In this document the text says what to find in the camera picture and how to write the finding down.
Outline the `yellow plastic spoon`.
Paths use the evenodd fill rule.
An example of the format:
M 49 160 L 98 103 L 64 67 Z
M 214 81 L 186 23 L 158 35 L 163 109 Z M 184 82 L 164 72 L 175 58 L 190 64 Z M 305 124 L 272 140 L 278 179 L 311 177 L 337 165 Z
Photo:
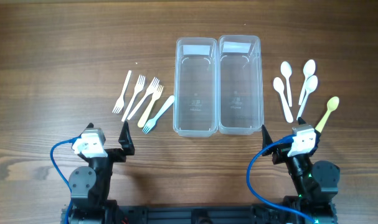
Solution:
M 321 118 L 321 120 L 319 121 L 319 123 L 315 127 L 315 130 L 317 130 L 319 133 L 322 132 L 322 130 L 323 130 L 328 118 L 329 118 L 329 115 L 338 108 L 339 97 L 334 96 L 334 97 L 330 98 L 328 100 L 326 106 L 327 106 L 327 110 L 326 110 L 325 114 L 323 115 L 323 117 Z

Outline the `yellow plastic fork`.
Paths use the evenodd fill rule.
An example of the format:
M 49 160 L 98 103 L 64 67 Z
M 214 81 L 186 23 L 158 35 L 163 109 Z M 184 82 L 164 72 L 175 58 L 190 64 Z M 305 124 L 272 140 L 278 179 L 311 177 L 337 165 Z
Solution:
M 163 88 L 164 87 L 162 85 L 159 85 L 157 87 L 156 91 L 153 93 L 149 105 L 147 106 L 147 108 L 145 109 L 145 111 L 143 112 L 142 116 L 140 117 L 140 119 L 138 121 L 138 127 L 139 128 L 143 128 L 145 126 L 145 123 L 148 120 L 149 114 L 150 114 L 151 110 L 153 109 L 153 106 L 154 106 L 155 102 L 158 99 L 160 99 L 160 97 L 162 95 Z

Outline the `white plastic fork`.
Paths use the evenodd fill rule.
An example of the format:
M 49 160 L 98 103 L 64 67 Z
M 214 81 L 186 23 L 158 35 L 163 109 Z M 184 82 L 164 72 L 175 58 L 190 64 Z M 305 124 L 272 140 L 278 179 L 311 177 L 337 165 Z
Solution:
M 138 111 L 140 106 L 144 103 L 145 99 L 156 91 L 156 89 L 158 88 L 158 85 L 159 85 L 159 79 L 154 77 L 152 82 L 149 84 L 149 87 L 147 88 L 146 93 L 144 94 L 142 99 L 138 102 L 138 104 L 134 107 L 132 112 L 129 114 L 129 116 L 127 117 L 127 120 L 130 120 L 134 116 L 134 114 Z
M 128 106 L 127 106 L 127 108 L 126 108 L 126 110 L 123 114 L 122 119 L 121 119 L 122 122 L 124 122 L 127 119 L 127 116 L 129 115 L 131 107 L 133 106 L 133 103 L 135 101 L 135 98 L 136 98 L 137 94 L 143 90 L 144 84 L 145 84 L 145 76 L 139 75 L 138 80 L 137 80 L 136 85 L 135 85 L 135 88 L 134 88 L 133 96 L 132 96 L 130 102 L 128 103 Z
M 116 103 L 115 103 L 115 106 L 112 110 L 112 113 L 114 114 L 118 114 L 123 108 L 124 108 L 124 105 L 125 105 L 125 101 L 124 101 L 124 95 L 125 95 L 125 92 L 126 92 L 126 89 L 127 89 L 127 86 L 129 84 L 129 80 L 130 80 L 130 77 L 131 77 L 131 74 L 132 74 L 132 71 L 129 70 L 127 75 L 126 75 L 126 78 L 125 78 L 125 81 L 124 81 L 124 84 L 123 84 L 123 88 L 122 88 L 122 91 L 121 91 L 121 95 L 120 97 L 117 99 Z

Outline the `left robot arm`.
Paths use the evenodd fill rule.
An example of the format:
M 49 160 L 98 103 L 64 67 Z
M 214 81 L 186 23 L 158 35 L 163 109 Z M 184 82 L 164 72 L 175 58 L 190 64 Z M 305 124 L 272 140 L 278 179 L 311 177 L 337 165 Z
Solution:
M 105 135 L 101 128 L 90 123 L 72 139 L 72 149 L 88 163 L 76 168 L 70 175 L 70 204 L 61 214 L 61 223 L 128 223 L 128 217 L 116 200 L 109 200 L 113 165 L 125 162 L 135 154 L 128 122 L 123 123 L 119 148 L 105 149 Z

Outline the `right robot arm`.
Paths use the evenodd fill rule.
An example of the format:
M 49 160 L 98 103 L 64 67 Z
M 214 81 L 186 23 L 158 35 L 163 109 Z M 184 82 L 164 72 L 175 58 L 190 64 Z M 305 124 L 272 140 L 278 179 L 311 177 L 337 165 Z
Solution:
M 271 211 L 282 212 L 285 223 L 337 223 L 333 198 L 338 193 L 340 168 L 329 161 L 311 162 L 321 131 L 302 118 L 293 134 L 273 141 L 262 126 L 262 156 L 272 156 L 273 164 L 285 164 L 297 196 L 286 196 L 281 205 L 268 202 Z

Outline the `right clear plastic container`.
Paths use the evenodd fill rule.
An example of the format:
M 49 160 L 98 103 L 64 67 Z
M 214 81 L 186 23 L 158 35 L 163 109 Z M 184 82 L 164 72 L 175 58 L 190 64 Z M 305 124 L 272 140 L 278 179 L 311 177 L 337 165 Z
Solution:
M 250 135 L 264 124 L 260 39 L 223 35 L 219 39 L 219 131 Z

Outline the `clear plastic container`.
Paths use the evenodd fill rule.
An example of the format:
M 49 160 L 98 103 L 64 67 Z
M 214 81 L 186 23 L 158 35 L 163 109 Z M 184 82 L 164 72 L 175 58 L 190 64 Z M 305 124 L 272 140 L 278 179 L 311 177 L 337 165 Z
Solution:
M 264 124 L 260 39 L 223 35 L 219 39 L 219 131 L 250 135 Z
M 207 138 L 217 130 L 217 41 L 183 37 L 176 43 L 173 129 Z

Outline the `left clear plastic container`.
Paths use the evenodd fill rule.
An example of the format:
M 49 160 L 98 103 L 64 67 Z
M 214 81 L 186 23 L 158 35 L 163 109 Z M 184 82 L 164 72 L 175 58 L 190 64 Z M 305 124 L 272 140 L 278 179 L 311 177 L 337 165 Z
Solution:
M 207 138 L 217 130 L 217 41 L 183 37 L 176 43 L 173 129 Z

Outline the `light blue plastic fork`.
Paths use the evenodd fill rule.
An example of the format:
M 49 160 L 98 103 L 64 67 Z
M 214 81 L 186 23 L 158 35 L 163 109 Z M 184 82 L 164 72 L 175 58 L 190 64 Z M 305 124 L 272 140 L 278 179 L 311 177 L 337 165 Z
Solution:
M 143 133 L 148 134 L 157 124 L 158 119 L 168 110 L 168 108 L 174 103 L 174 95 L 168 97 L 168 99 L 164 102 L 161 109 L 157 112 L 155 117 L 149 119 L 143 128 Z

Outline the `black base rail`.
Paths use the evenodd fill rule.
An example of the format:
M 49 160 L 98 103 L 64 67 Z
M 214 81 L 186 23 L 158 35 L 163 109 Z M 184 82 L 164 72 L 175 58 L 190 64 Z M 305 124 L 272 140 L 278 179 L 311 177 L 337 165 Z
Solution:
M 120 223 L 129 224 L 296 224 L 310 220 L 284 210 L 251 207 L 120 207 Z

